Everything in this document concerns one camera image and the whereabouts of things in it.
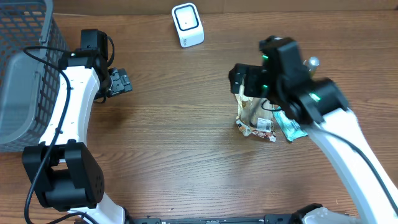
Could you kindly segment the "brown snack packet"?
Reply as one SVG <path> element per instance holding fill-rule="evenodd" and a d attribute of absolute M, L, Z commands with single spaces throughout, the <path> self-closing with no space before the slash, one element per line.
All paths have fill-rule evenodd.
<path fill-rule="evenodd" d="M 235 94 L 238 103 L 236 125 L 246 137 L 257 136 L 270 142 L 276 142 L 274 131 L 273 106 L 265 98 L 247 97 Z"/>

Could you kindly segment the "silver round ball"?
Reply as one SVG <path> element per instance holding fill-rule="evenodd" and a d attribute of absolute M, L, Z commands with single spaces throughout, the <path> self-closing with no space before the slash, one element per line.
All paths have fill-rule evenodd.
<path fill-rule="evenodd" d="M 307 67 L 309 75 L 313 77 L 320 65 L 320 60 L 317 57 L 310 57 L 309 59 L 305 60 L 303 64 Z"/>

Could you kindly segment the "teal white snack packet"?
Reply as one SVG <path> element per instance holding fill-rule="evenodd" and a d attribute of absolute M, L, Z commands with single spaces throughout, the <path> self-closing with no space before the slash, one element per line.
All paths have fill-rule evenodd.
<path fill-rule="evenodd" d="M 288 141 L 292 142 L 308 135 L 295 120 L 288 119 L 283 111 L 274 111 L 273 115 Z"/>

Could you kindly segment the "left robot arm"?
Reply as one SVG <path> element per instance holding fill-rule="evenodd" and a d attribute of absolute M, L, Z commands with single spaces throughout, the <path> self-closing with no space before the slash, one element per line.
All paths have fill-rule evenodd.
<path fill-rule="evenodd" d="M 113 68 L 113 60 L 112 38 L 98 29 L 83 29 L 79 48 L 63 50 L 57 65 L 45 63 L 61 80 L 45 132 L 22 153 L 31 182 L 24 205 L 27 223 L 32 221 L 32 196 L 44 208 L 66 213 L 55 223 L 70 217 L 82 223 L 132 223 L 128 211 L 106 194 L 103 171 L 86 146 L 93 103 L 132 91 L 125 69 Z"/>

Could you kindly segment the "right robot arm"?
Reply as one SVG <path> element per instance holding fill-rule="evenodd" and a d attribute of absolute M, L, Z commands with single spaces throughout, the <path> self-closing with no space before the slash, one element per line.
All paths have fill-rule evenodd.
<path fill-rule="evenodd" d="M 260 41 L 260 66 L 236 64 L 231 92 L 263 98 L 307 132 L 346 187 L 358 217 L 332 212 L 319 203 L 297 210 L 291 223 L 396 223 L 397 187 L 370 148 L 348 100 L 329 78 L 315 79 L 298 43 L 270 36 Z"/>

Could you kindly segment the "white barcode scanner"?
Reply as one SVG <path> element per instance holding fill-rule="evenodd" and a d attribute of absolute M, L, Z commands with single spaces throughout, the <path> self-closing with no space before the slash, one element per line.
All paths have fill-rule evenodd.
<path fill-rule="evenodd" d="M 201 44 L 205 33 L 196 5 L 192 2 L 173 7 L 171 12 L 182 48 Z"/>

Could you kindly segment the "grey plastic mesh basket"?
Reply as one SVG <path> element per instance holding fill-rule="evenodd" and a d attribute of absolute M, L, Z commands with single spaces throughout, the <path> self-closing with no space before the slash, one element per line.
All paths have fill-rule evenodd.
<path fill-rule="evenodd" d="M 57 99 L 56 65 L 68 44 L 51 0 L 1 0 L 1 152 L 20 152 L 43 135 Z"/>

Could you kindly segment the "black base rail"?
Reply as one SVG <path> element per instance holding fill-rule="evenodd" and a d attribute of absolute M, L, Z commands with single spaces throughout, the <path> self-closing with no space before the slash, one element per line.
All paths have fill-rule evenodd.
<path fill-rule="evenodd" d="M 233 218 L 182 218 L 160 219 L 154 217 L 131 218 L 129 224 L 304 224 L 304 223 L 361 223 L 356 217 L 332 212 L 322 204 L 312 203 L 291 214 L 266 214 L 263 217 Z"/>

